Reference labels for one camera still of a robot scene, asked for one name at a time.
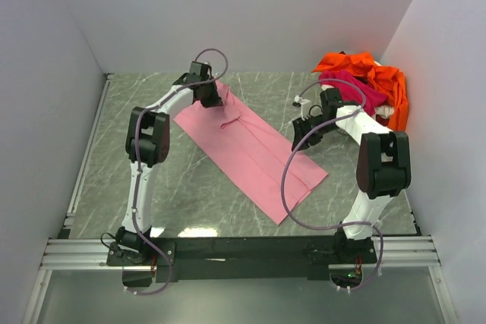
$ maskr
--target metal frame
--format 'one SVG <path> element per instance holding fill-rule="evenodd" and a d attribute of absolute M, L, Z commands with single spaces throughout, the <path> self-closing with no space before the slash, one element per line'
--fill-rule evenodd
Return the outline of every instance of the metal frame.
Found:
<path fill-rule="evenodd" d="M 63 230 L 69 231 L 74 221 L 74 215 L 77 209 L 77 203 L 82 191 L 85 170 L 92 153 L 94 136 L 99 123 L 99 118 L 103 112 L 106 101 L 106 95 L 109 90 L 112 75 L 106 78 L 106 84 L 101 95 L 96 116 L 93 122 L 93 128 L 90 133 L 87 148 L 84 153 L 80 171 L 77 176 L 74 191 L 71 196 L 68 211 L 66 214 Z M 443 271 L 440 267 L 440 260 L 435 250 L 434 242 L 430 236 L 402 235 L 384 238 L 383 262 L 382 267 L 393 268 L 410 268 L 410 267 L 428 267 L 431 273 L 432 282 L 436 291 L 437 299 L 443 313 L 446 324 L 459 323 L 458 316 L 453 306 L 447 284 L 443 277 Z M 380 241 L 373 237 L 375 250 L 380 249 Z M 112 240 L 106 240 L 106 243 L 112 243 Z M 103 246 L 96 239 L 69 240 L 69 239 L 50 239 L 46 245 L 46 250 L 40 264 L 39 273 L 33 287 L 30 300 L 24 314 L 23 324 L 35 324 L 43 307 L 43 301 L 49 286 L 50 278 L 53 271 L 122 271 L 122 270 L 150 270 L 149 266 L 132 266 L 116 267 L 107 266 L 106 257 L 108 248 Z M 364 267 L 373 267 L 373 264 L 363 265 Z M 353 265 L 329 265 L 330 269 L 347 269 Z"/>
<path fill-rule="evenodd" d="M 450 296 L 442 268 L 429 267 L 429 272 L 431 273 L 432 284 L 434 285 L 444 322 L 446 324 L 459 324 L 459 316 L 454 307 L 453 299 Z"/>
<path fill-rule="evenodd" d="M 373 237 L 376 250 L 380 239 Z M 40 264 L 40 270 L 150 270 L 150 266 L 107 266 L 108 248 L 97 239 L 50 239 Z M 440 260 L 431 237 L 385 237 L 382 267 L 438 267 Z M 352 268 L 354 265 L 330 265 L 331 269 Z"/>
<path fill-rule="evenodd" d="M 25 310 L 22 324 L 36 324 L 39 319 L 40 310 L 43 307 L 44 298 L 46 297 L 47 288 L 51 279 L 52 271 L 39 270 L 36 283 L 33 286 L 27 309 Z"/>
<path fill-rule="evenodd" d="M 108 93 L 108 88 L 110 86 L 110 79 L 109 76 L 106 79 L 105 86 L 103 87 L 103 93 L 101 94 L 101 98 L 99 99 L 98 109 L 96 110 L 96 115 L 94 117 L 93 127 L 91 128 L 90 138 L 88 139 L 88 144 L 86 146 L 86 150 L 84 151 L 83 161 L 81 163 L 81 167 L 79 169 L 79 173 L 77 174 L 76 184 L 74 185 L 73 194 L 71 196 L 71 202 L 69 203 L 68 207 L 68 214 L 72 214 L 74 218 L 74 214 L 76 213 L 77 203 L 79 201 L 80 192 L 83 190 L 85 169 L 87 167 L 87 163 L 90 160 L 92 146 L 93 146 L 93 139 L 96 134 L 96 130 L 98 129 L 99 117 L 102 113 L 103 106 L 105 105 L 106 95 Z"/>

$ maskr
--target magenta cloth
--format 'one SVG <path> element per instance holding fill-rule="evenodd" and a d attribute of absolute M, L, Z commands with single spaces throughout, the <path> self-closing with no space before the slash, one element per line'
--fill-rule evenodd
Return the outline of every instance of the magenta cloth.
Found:
<path fill-rule="evenodd" d="M 361 91 L 366 95 L 366 105 L 364 106 L 364 111 L 373 116 L 374 108 L 380 105 L 383 105 L 387 100 L 387 95 L 372 89 L 368 85 L 363 84 L 360 80 L 354 78 L 348 71 L 346 70 L 339 70 L 337 72 L 333 71 L 324 71 L 319 75 L 319 80 L 331 77 L 333 79 L 340 79 L 344 81 L 348 81 L 353 85 L 356 85 L 361 89 Z M 350 87 L 349 85 L 345 85 L 344 83 L 339 83 L 337 81 L 321 81 L 321 85 L 331 85 L 332 87 L 337 87 L 341 92 L 342 100 L 346 101 L 353 101 L 358 102 L 361 104 L 361 95 L 359 95 L 358 91 L 354 88 Z"/>
<path fill-rule="evenodd" d="M 287 216 L 280 197 L 282 172 L 292 144 L 216 82 L 224 106 L 205 109 L 199 102 L 175 122 L 245 195 L 276 224 Z M 286 179 L 286 199 L 293 209 L 327 176 L 303 153 L 297 153 Z"/>

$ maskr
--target orange cloth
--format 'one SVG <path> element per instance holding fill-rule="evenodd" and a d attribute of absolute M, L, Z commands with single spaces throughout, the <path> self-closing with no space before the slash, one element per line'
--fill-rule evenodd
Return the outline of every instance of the orange cloth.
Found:
<path fill-rule="evenodd" d="M 395 108 L 388 128 L 404 131 L 409 116 L 409 101 L 405 87 L 405 75 L 398 68 L 378 66 L 369 52 L 357 55 L 328 53 L 312 72 L 347 70 L 351 75 L 366 77 L 369 85 L 388 96 L 387 102 Z"/>

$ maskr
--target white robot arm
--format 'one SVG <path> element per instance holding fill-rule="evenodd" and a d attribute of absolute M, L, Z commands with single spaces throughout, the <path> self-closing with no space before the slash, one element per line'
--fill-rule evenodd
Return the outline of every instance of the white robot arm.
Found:
<path fill-rule="evenodd" d="M 353 113 L 358 106 L 347 105 L 337 109 L 336 117 L 342 117 Z M 357 144 L 361 144 L 361 136 L 366 133 L 389 134 L 389 128 L 378 124 L 372 117 L 361 110 L 356 116 L 336 122 L 337 127 L 346 131 Z M 392 201 L 393 197 L 385 195 L 370 199 L 364 192 L 359 190 L 355 203 L 348 216 L 342 221 L 349 222 L 370 222 L 375 225 L 380 218 L 383 209 Z M 344 227 L 346 237 L 349 239 L 365 239 L 373 234 L 373 228 L 369 225 L 351 225 Z"/>
<path fill-rule="evenodd" d="M 185 84 L 206 81 L 210 78 L 212 78 L 210 65 L 193 61 L 190 71 L 177 79 L 166 95 L 146 108 L 134 108 L 132 110 L 125 144 L 125 150 L 131 160 L 131 183 L 127 210 L 122 223 L 123 232 L 131 232 L 134 233 L 134 237 L 136 236 L 137 230 L 132 219 L 133 213 L 135 213 L 137 226 L 143 234 L 146 234 L 152 226 L 151 203 L 154 184 L 160 163 L 166 159 L 169 153 L 170 122 L 178 113 L 194 102 L 200 102 L 204 108 L 222 105 L 214 82 L 196 87 L 181 88 Z M 150 109 L 150 111 L 143 115 L 138 131 L 141 159 L 139 168 L 135 152 L 135 132 L 137 120 L 144 109 Z M 135 186 L 138 175 L 140 175 L 140 183 L 137 190 Z M 135 191 L 137 191 L 137 208 L 134 211 L 132 203 L 135 198 Z"/>
<path fill-rule="evenodd" d="M 173 85 L 171 90 L 160 98 L 157 102 L 149 105 L 147 108 L 159 105 L 162 100 L 164 100 L 171 93 L 177 91 L 180 85 Z M 173 121 L 175 116 L 179 114 L 182 110 L 190 106 L 194 102 L 194 91 L 191 89 L 184 89 L 179 91 L 172 97 L 167 103 L 165 103 L 161 108 L 153 110 L 156 115 L 168 115 L 169 120 Z M 141 173 L 140 173 L 140 187 L 138 189 L 137 196 L 137 223 L 138 227 L 142 232 L 146 232 L 152 226 L 151 215 L 152 215 L 152 196 L 155 184 L 155 179 L 157 172 L 159 171 L 160 163 L 156 163 L 151 167 L 147 163 L 142 162 Z M 131 218 L 132 207 L 131 202 L 134 200 L 135 194 L 135 181 L 138 173 L 138 163 L 136 161 L 131 162 L 131 183 L 130 183 L 130 193 L 128 195 L 128 205 L 127 211 L 125 213 L 125 218 L 123 219 L 123 226 L 127 231 L 135 232 L 135 227 Z"/>
<path fill-rule="evenodd" d="M 319 143 L 323 134 L 336 127 L 343 129 L 360 145 L 356 168 L 359 191 L 350 213 L 342 223 L 370 222 L 376 225 L 387 204 L 410 185 L 409 139 L 404 132 L 394 132 L 378 124 L 360 106 L 343 102 L 338 89 L 327 87 L 320 98 L 322 115 L 313 116 L 310 113 L 310 102 L 300 96 L 295 97 L 295 105 L 301 107 L 301 117 L 292 121 L 295 131 L 292 149 L 316 125 L 351 115 L 359 109 L 350 118 L 314 133 L 301 149 Z M 363 240 L 373 233 L 370 225 L 350 225 L 343 230 L 346 237 L 352 240 Z"/>

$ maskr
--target gray marble surface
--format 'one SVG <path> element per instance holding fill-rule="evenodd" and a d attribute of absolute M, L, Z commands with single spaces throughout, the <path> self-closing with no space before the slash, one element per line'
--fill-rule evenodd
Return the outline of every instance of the gray marble surface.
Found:
<path fill-rule="evenodd" d="M 130 112 L 165 94 L 179 74 L 111 75 L 105 105 L 93 140 L 91 157 L 70 238 L 98 238 L 115 233 L 128 201 L 130 170 L 125 138 Z M 316 80 L 309 73 L 229 73 L 222 81 L 265 121 L 288 139 L 298 110 L 294 96 Z M 318 101 L 319 87 L 305 95 Z M 258 236 L 332 234 L 309 231 L 286 219 L 281 225 L 263 214 L 175 123 L 171 126 L 171 152 L 157 176 L 152 216 L 162 236 Z M 354 202 L 358 145 L 337 131 L 305 153 L 329 176 L 294 212 L 312 225 L 344 219 Z M 382 215 L 385 234 L 414 234 L 410 207 L 402 193 Z"/>

